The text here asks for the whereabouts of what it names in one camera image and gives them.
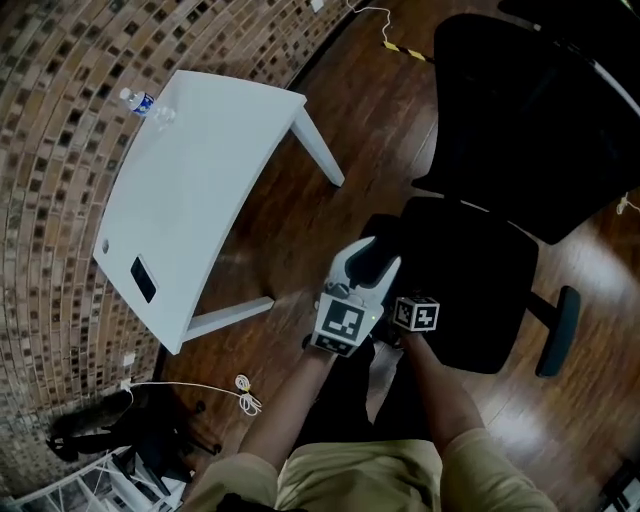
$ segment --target yellow and black tape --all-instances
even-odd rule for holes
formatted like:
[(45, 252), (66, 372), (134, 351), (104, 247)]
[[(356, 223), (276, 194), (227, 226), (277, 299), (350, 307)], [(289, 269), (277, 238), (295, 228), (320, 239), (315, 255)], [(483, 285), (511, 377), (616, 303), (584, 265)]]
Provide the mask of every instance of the yellow and black tape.
[(427, 55), (423, 55), (420, 52), (416, 52), (415, 50), (409, 50), (409, 48), (404, 48), (402, 46), (398, 46), (395, 45), (393, 43), (389, 43), (387, 41), (382, 43), (382, 46), (384, 46), (387, 50), (393, 50), (394, 52), (400, 52), (400, 53), (405, 53), (411, 57), (414, 57), (418, 60), (421, 60), (423, 62), (430, 62), (431, 64), (435, 64), (436, 61), (433, 60), (433, 58), (427, 56)]

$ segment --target blue bottle label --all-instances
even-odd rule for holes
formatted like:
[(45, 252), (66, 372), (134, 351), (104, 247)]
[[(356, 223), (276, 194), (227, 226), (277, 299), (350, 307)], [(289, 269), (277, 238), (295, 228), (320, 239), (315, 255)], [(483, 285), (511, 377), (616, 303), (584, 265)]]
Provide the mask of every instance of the blue bottle label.
[(146, 116), (149, 113), (149, 109), (151, 108), (151, 105), (153, 105), (154, 101), (155, 100), (153, 99), (153, 96), (145, 92), (143, 100), (140, 102), (140, 105), (138, 105), (138, 107), (134, 109), (134, 112), (141, 116)]

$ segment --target chair backrest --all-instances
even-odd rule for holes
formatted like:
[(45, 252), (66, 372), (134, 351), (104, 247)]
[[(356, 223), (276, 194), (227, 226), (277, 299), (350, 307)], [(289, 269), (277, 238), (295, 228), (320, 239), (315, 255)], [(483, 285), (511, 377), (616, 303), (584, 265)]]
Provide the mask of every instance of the chair backrest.
[(640, 118), (581, 56), (463, 14), (435, 34), (438, 141), (414, 186), (553, 244), (640, 185)]
[(595, 59), (640, 104), (640, 10), (622, 0), (502, 0), (498, 8)]

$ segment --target wrist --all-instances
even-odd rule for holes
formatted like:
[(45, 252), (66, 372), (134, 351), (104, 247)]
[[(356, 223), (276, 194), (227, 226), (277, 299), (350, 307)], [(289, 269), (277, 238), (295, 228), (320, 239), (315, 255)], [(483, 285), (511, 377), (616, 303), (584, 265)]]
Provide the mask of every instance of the wrist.
[(425, 339), (422, 337), (422, 334), (419, 332), (407, 332), (404, 336), (402, 336), (400, 342), (405, 349), (422, 347), (423, 345), (427, 344)]
[(313, 345), (307, 346), (302, 353), (301, 361), (317, 361), (322, 364), (330, 364), (336, 359), (337, 354), (333, 352), (328, 352), (326, 350), (322, 350), (318, 347), (314, 347)]

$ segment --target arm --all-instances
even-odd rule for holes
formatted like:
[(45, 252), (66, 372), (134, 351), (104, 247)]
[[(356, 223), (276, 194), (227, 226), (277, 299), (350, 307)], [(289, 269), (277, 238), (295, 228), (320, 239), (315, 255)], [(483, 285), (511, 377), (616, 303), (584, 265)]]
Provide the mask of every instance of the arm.
[(307, 348), (293, 373), (251, 425), (239, 452), (256, 455), (280, 471), (334, 359), (329, 352)]
[(442, 457), (442, 509), (466, 512), (555, 512), (501, 453), (469, 394), (438, 361), (421, 335), (403, 340), (425, 407), (433, 443)]
[(421, 334), (410, 334), (402, 340), (416, 375), (425, 408), (429, 430), (440, 457), (449, 443), (459, 435), (483, 428), (476, 404), (444, 366)]
[(209, 466), (182, 507), (184, 512), (210, 512), (229, 494), (275, 506), (278, 473), (334, 357), (328, 352), (307, 348), (291, 375), (256, 417), (240, 444), (239, 453)]

